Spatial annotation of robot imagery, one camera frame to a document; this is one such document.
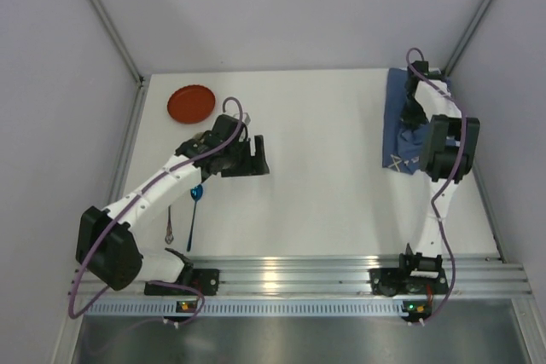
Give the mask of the blue embroidered cloth placemat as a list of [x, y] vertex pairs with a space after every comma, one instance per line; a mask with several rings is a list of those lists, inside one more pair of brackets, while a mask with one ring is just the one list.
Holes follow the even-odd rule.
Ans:
[[[413, 175], [420, 169], [420, 154], [428, 135], [429, 122], [434, 114], [445, 112], [442, 105], [446, 103], [438, 91], [415, 75], [416, 71], [442, 91], [446, 91], [447, 86], [445, 77], [440, 71], [431, 69], [427, 61], [413, 61], [410, 67], [391, 68], [388, 71], [383, 114], [382, 167], [407, 175]], [[417, 130], [405, 128], [400, 120], [407, 82], [417, 83], [415, 98], [427, 115], [427, 123]]]

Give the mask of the speckled ceramic cup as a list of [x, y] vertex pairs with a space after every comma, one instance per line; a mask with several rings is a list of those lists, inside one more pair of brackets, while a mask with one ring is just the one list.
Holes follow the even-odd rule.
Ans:
[[250, 116], [248, 113], [233, 113], [232, 117], [235, 118], [236, 121], [242, 122], [245, 126], [248, 126], [251, 122]]

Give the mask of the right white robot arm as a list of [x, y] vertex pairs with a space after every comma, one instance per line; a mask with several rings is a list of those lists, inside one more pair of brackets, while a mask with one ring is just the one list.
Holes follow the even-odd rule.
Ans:
[[419, 257], [439, 260], [452, 253], [446, 219], [456, 190], [473, 167], [480, 121], [462, 113], [439, 72], [423, 58], [410, 61], [400, 115], [404, 154], [425, 177], [428, 200], [423, 224], [409, 248]]

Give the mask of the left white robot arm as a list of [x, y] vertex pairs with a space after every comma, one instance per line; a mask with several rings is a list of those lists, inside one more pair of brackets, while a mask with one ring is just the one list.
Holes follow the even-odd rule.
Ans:
[[217, 117], [211, 130], [183, 142], [146, 182], [122, 199], [81, 216], [75, 258], [115, 291], [134, 281], [175, 283], [189, 268], [180, 252], [145, 242], [153, 221], [176, 200], [215, 175], [269, 174], [264, 138], [250, 137], [248, 114]]

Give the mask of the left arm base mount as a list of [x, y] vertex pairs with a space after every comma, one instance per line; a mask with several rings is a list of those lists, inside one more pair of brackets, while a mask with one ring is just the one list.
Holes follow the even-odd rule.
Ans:
[[[184, 262], [184, 267], [178, 276], [175, 284], [191, 287], [204, 296], [215, 296], [219, 286], [219, 270], [218, 269], [198, 269], [194, 264], [185, 257], [181, 252], [171, 248], [166, 248], [166, 251], [175, 255], [178, 259]], [[165, 286], [154, 285], [147, 282], [144, 287], [146, 296], [191, 296], [192, 293], [179, 288], [171, 288]]]

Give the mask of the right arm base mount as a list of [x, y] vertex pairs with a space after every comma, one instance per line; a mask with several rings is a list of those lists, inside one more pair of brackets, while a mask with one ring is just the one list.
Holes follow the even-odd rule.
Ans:
[[398, 295], [445, 295], [449, 289], [443, 258], [424, 256], [410, 245], [398, 255], [398, 266], [369, 271], [373, 295], [393, 298]]

